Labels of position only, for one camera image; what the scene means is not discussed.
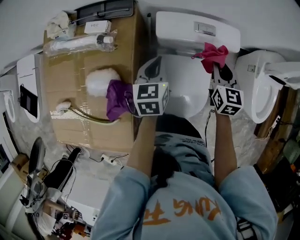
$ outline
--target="purple cloth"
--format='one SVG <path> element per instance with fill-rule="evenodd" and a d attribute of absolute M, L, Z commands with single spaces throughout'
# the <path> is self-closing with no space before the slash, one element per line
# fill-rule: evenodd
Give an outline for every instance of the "purple cloth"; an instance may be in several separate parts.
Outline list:
<path fill-rule="evenodd" d="M 106 95 L 106 115 L 110 121 L 115 121 L 123 113 L 129 112 L 124 97 L 126 91 L 129 92 L 131 96 L 133 96 L 131 84 L 125 84 L 120 80 L 111 80 L 109 82 Z"/>

